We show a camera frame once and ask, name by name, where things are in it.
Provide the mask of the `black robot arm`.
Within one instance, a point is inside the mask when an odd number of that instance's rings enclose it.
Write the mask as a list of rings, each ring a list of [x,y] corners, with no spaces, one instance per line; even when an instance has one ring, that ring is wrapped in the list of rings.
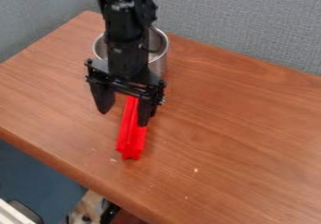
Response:
[[[153,0],[98,0],[106,24],[105,59],[87,59],[87,82],[98,111],[108,113],[118,93],[138,99],[138,125],[145,127],[165,98],[166,82],[152,71],[150,53],[157,5]]]

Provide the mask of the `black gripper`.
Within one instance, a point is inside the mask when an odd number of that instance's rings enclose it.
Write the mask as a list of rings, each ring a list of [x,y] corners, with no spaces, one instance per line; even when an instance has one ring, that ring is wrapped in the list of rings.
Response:
[[[109,45],[108,59],[89,59],[85,63],[87,82],[97,109],[106,114],[116,103],[116,94],[138,97],[138,126],[146,127],[162,104],[166,81],[149,67],[150,40],[134,42],[118,50]]]

